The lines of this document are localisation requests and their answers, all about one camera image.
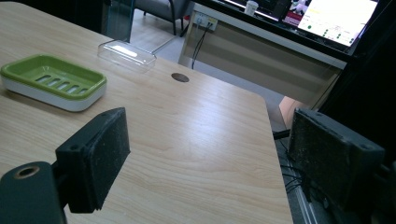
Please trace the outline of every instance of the soap dish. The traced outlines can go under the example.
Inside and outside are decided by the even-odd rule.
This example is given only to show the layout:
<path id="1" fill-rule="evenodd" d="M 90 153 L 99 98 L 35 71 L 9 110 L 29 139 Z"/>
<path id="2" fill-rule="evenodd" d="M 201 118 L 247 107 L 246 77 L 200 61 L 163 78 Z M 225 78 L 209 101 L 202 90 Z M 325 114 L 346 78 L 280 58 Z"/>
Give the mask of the soap dish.
<path id="1" fill-rule="evenodd" d="M 146 73 L 157 60 L 154 54 L 119 40 L 99 45 L 98 56 L 137 73 Z"/>
<path id="2" fill-rule="evenodd" d="M 68 111 L 81 111 L 106 91 L 106 77 L 63 59 L 37 54 L 1 68 L 3 85 Z"/>

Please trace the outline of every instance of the power outlet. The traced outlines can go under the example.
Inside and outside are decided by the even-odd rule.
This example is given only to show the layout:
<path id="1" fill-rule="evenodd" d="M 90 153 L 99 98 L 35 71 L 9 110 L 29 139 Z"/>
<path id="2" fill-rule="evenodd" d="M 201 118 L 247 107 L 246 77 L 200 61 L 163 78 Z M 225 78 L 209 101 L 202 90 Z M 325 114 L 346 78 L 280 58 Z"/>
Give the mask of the power outlet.
<path id="1" fill-rule="evenodd" d="M 196 12 L 193 23 L 199 24 L 199 26 L 205 28 L 209 23 L 212 23 L 212 25 L 209 27 L 209 30 L 214 31 L 216 30 L 216 26 L 218 25 L 218 20 L 213 17 L 209 17 L 204 13 Z"/>

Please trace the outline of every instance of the clear plastic container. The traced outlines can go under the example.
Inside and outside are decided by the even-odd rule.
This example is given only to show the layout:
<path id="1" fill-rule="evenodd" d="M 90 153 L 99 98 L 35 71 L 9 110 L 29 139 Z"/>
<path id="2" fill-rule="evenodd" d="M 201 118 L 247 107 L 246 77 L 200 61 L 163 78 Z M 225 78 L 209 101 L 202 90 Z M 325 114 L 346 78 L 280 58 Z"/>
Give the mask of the clear plastic container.
<path id="1" fill-rule="evenodd" d="M 99 45 L 98 56 L 138 73 L 146 73 L 155 65 L 157 59 L 154 54 L 119 40 Z"/>

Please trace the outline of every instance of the floor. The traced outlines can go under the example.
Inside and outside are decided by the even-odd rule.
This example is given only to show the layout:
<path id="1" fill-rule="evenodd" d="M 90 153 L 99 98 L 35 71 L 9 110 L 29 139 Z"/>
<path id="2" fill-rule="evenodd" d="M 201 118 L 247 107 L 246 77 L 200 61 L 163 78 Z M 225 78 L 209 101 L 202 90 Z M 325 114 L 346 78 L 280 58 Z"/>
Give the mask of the floor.
<path id="1" fill-rule="evenodd" d="M 142 27 L 146 29 L 155 30 L 156 38 L 150 38 L 153 35 L 146 35 L 146 37 L 139 37 L 142 34 Z M 155 53 L 157 57 L 165 58 L 166 60 L 177 63 L 178 57 L 183 47 L 184 37 L 180 37 L 181 33 L 180 23 L 177 23 L 177 35 L 172 35 L 172 23 L 155 18 L 151 15 L 143 16 L 143 12 L 136 9 L 134 11 L 134 23 L 131 32 L 131 44 L 141 47 L 144 50 Z M 273 132 L 280 132 L 286 129 L 283 122 L 279 104 L 283 95 L 265 89 L 259 85 L 246 81 L 242 78 L 236 77 L 232 74 L 225 73 L 217 68 L 209 66 L 199 61 L 195 62 L 194 70 L 207 74 L 209 76 L 218 78 L 225 82 L 229 82 L 240 88 L 256 92 L 265 100 L 268 114 L 271 122 Z M 278 152 L 279 162 L 281 164 L 282 172 L 284 174 L 284 182 L 288 192 L 288 199 L 290 203 L 290 210 L 294 223 L 350 223 L 343 221 L 335 221 L 336 217 L 324 209 L 323 203 L 313 201 L 308 203 L 300 188 L 301 178 L 299 174 L 290 168 L 291 164 L 287 157 L 287 145 L 289 138 L 282 138 L 276 140 L 276 149 Z"/>

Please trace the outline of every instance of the desk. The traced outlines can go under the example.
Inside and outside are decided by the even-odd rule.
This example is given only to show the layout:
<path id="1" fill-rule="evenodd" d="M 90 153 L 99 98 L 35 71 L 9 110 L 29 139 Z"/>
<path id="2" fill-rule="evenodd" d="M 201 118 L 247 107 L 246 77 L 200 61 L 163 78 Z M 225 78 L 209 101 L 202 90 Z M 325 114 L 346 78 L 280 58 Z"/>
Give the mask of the desk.
<path id="1" fill-rule="evenodd" d="M 198 3 L 194 6 L 192 21 L 197 13 L 218 20 L 215 31 L 205 35 L 197 61 L 284 95 L 280 109 L 288 127 L 296 106 L 311 109 L 321 106 L 347 64 Z M 180 64 L 191 64 L 203 33 L 195 29 L 196 25 L 191 25 L 186 34 Z"/>
<path id="2" fill-rule="evenodd" d="M 104 207 L 69 223 L 292 223 L 264 100 L 159 58 L 137 74 L 96 56 L 106 36 L 0 3 L 0 65 L 37 53 L 102 72 L 106 94 L 72 113 L 0 85 L 0 175 L 54 150 L 97 114 L 124 106 L 131 154 Z M 171 78 L 181 73 L 182 83 Z"/>

